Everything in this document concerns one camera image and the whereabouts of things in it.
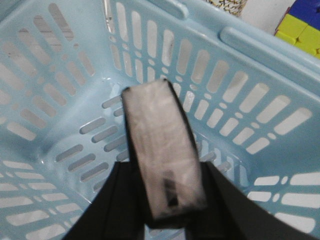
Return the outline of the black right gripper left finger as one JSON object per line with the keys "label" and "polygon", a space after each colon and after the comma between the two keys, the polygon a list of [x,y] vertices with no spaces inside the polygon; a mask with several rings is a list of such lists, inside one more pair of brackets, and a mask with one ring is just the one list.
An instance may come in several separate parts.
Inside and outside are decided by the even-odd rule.
{"label": "black right gripper left finger", "polygon": [[116,162],[93,202],[65,240],[143,240],[145,224],[129,162]]}

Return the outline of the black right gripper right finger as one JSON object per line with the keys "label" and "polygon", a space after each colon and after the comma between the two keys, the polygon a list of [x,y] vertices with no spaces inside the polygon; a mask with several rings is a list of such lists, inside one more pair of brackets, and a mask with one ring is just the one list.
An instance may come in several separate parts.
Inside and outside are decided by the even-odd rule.
{"label": "black right gripper right finger", "polygon": [[200,164],[207,208],[185,228],[187,240],[312,240],[249,200],[211,162]]}

